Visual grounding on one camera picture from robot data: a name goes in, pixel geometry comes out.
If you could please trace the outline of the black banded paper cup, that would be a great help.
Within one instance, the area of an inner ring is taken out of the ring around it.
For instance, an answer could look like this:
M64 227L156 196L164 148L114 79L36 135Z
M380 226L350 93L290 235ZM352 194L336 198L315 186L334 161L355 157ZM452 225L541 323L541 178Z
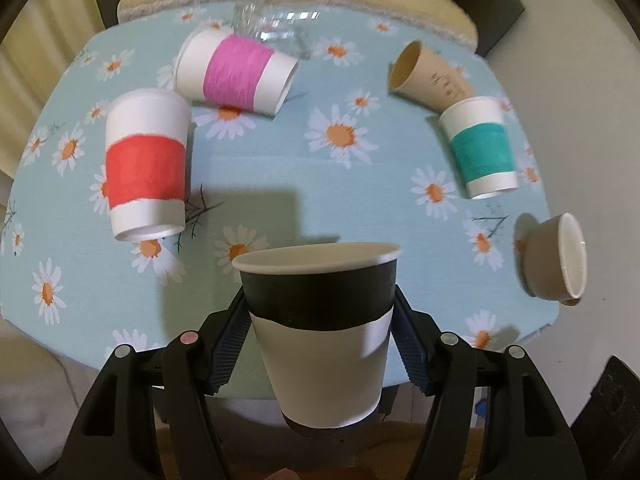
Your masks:
M233 259L280 411L300 434L347 431L378 408L400 254L351 242Z

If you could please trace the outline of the red banded paper cup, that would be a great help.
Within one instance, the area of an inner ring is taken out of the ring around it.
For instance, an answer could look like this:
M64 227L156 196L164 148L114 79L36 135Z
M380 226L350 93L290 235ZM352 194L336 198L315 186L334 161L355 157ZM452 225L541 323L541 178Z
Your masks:
M134 90L111 104L105 173L116 240L137 243L184 230L190 123L190 105L168 90Z

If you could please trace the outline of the teal banded paper cup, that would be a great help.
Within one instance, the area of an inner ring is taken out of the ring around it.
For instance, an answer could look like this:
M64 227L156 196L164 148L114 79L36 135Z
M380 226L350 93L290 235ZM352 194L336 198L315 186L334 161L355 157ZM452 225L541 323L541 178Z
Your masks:
M506 123L498 101L474 96L440 114L466 195L484 200L518 188Z

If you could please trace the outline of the brown kraft paper cup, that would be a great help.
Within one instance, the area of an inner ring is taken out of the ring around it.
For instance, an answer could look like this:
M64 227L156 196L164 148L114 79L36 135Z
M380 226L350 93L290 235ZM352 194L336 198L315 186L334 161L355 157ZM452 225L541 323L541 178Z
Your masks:
M475 96L469 81L420 40L411 41L393 62L388 90L437 113Z

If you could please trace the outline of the pink banded paper cup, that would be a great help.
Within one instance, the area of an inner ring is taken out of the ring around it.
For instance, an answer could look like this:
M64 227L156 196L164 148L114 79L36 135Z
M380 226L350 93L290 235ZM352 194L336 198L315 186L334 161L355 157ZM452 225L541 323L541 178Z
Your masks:
M276 116L291 89L298 59L229 27L200 29L182 44L175 92L187 100Z

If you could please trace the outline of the clear glass cup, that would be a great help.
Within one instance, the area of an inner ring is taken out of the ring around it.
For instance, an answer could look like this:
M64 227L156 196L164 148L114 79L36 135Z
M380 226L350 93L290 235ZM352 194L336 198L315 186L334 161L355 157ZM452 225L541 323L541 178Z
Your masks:
M314 46L314 25L320 10L302 2L237 2L232 28L242 37L265 44L299 60L308 60Z

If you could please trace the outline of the beige ceramic mug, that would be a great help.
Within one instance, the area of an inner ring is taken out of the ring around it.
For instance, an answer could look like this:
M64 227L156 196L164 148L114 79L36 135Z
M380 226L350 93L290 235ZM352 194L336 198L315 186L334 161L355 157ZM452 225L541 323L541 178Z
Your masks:
M531 229L521 266L531 295L576 306L586 290L588 261L582 226L574 214L564 212Z

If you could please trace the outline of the blue daisy tablecloth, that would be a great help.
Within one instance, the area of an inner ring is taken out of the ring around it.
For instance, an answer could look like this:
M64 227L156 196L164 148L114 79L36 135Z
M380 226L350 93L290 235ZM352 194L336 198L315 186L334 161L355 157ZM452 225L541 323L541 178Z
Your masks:
M416 310L497 349L552 324L559 309L518 278L518 227L549 211L526 135L486 62L398 21L324 8L311 54L276 117L198 107L190 133L186 230L126 243L108 218L107 107L168 89L191 32L230 21L228 2L169 10L94 36L30 135L4 219L4 318L49 349L100 367L116 344L167 344L227 307L232 259L260 248L340 240L401 246L398 282ZM391 96L387 71L411 41L441 55L501 108L518 188L463 193L437 116Z

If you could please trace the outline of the cream pleated curtain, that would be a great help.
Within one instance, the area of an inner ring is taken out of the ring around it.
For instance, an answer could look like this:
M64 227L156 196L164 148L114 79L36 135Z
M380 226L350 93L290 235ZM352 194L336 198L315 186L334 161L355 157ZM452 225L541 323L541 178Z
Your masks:
M9 178L54 87L102 29L96 0L27 0L17 13L1 43L1 171Z

